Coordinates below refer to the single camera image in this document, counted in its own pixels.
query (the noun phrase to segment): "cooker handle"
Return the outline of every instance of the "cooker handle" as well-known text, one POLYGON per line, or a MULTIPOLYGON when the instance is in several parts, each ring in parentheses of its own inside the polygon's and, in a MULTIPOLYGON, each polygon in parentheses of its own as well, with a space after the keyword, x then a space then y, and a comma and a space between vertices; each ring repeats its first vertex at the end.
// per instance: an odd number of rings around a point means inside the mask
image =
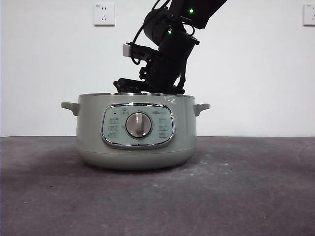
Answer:
POLYGON ((203 103, 203 104, 195 104, 193 106, 193 110, 195 111, 195 116, 198 117, 200 115, 200 112, 203 110, 207 110, 210 108, 209 103, 203 103))
POLYGON ((61 107, 71 110, 73 115, 76 116, 76 117, 79 115, 80 104, 78 104, 78 103, 62 102, 61 103, 61 107))

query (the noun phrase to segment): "electrical outlet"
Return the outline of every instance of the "electrical outlet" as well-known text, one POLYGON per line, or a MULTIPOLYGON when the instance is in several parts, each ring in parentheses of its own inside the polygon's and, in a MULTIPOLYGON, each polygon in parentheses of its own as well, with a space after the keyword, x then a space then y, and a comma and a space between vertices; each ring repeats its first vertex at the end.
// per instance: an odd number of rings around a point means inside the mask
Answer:
POLYGON ((305 4, 303 11, 303 25, 315 26, 315 4, 305 4))
POLYGON ((94 25, 115 25, 115 5, 113 3, 96 4, 94 6, 94 25))

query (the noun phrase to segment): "black robotic arm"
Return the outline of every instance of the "black robotic arm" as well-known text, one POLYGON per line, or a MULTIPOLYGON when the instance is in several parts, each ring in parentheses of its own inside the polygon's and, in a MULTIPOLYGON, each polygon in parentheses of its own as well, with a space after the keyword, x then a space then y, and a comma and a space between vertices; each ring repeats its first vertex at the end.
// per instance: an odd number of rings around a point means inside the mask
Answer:
POLYGON ((140 70, 139 78, 144 81, 124 78, 115 81, 114 86, 118 92, 185 92, 183 87, 186 81, 187 59, 194 46, 199 44, 193 37, 195 28, 205 28, 209 18, 226 0, 173 0, 168 8, 166 5, 170 1, 167 0, 162 7, 154 9, 158 0, 146 16, 133 42, 124 45, 124 56, 131 57, 135 64, 145 60, 147 65, 140 70), (184 25, 192 27, 192 34, 186 32, 184 25), (158 46, 158 50, 135 44, 142 30, 158 46))

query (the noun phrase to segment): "silver knob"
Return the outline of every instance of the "silver knob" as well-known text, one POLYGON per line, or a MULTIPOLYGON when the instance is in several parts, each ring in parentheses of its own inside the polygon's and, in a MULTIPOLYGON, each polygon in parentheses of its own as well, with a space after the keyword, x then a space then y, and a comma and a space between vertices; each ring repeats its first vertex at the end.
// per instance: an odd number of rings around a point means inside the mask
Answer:
POLYGON ((151 130, 151 120, 144 113, 134 113, 127 119, 126 130, 135 138, 145 137, 151 130))

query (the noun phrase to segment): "sage green cooker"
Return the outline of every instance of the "sage green cooker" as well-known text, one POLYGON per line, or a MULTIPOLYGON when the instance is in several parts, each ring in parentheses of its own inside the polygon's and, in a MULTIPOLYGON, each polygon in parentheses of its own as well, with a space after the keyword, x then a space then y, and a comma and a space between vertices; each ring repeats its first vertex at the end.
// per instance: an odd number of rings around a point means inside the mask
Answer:
POLYGON ((82 94, 62 107, 77 116, 76 146, 96 166, 145 170, 186 162, 196 148, 196 117, 209 104, 187 95, 82 94))

